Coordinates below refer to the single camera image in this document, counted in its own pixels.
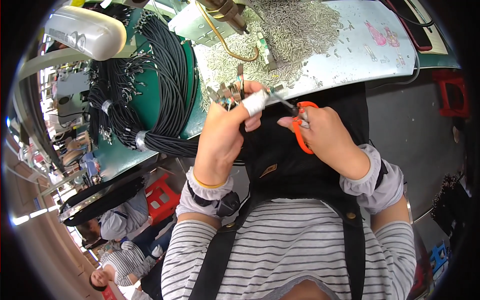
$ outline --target grey jacket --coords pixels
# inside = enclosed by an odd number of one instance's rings
[[[100,218],[100,236],[105,240],[123,239],[148,220],[145,189],[132,199],[103,214]]]

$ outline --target factory floor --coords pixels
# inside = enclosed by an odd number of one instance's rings
[[[408,85],[368,89],[385,81],[366,83],[370,139],[382,158],[402,169],[414,220],[431,207],[444,175],[456,174],[462,166],[462,142],[454,142],[452,120],[438,112],[441,98],[431,78],[430,70],[422,70]],[[185,159],[183,163],[188,167],[194,160]],[[249,184],[245,167],[234,167],[231,174],[233,189],[242,200]],[[442,240],[448,244],[448,237],[430,215],[416,226],[428,251]]]

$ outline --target brass pipe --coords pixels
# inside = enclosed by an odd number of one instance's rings
[[[208,25],[210,25],[210,28],[212,28],[213,32],[215,32],[215,35],[216,37],[218,37],[218,39],[220,40],[220,43],[222,43],[223,45],[223,48],[225,49],[225,51],[232,57],[235,57],[236,59],[239,59],[239,60],[242,60],[242,61],[254,61],[258,58],[258,48],[257,47],[253,47],[253,50],[255,51],[255,55],[254,57],[248,59],[248,58],[245,58],[245,57],[242,57],[240,55],[237,55],[235,53],[233,53],[232,51],[230,51],[230,49],[228,48],[227,46],[227,43],[225,42],[225,40],[223,39],[222,35],[218,32],[218,30],[215,28],[215,25],[213,25],[212,21],[210,20],[210,18],[208,17],[207,13],[205,12],[204,8],[202,7],[202,5],[198,2],[198,1],[195,1],[195,4],[197,5],[198,7],[198,10],[200,11],[200,13],[202,14],[202,16],[204,17],[205,21],[207,21]]]

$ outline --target leather patch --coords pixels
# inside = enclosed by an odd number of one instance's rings
[[[267,175],[268,173],[275,171],[276,170],[276,165],[277,164],[271,165],[267,169],[265,169],[265,171],[262,173],[262,175],[259,178],[262,178],[263,176]]]

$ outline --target white glove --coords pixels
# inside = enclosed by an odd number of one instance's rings
[[[134,243],[132,243],[131,241],[125,241],[120,245],[120,248],[122,250],[130,250],[133,248],[133,245]]]
[[[163,253],[163,249],[160,245],[157,245],[155,249],[152,251],[152,256],[156,259],[158,259]]]

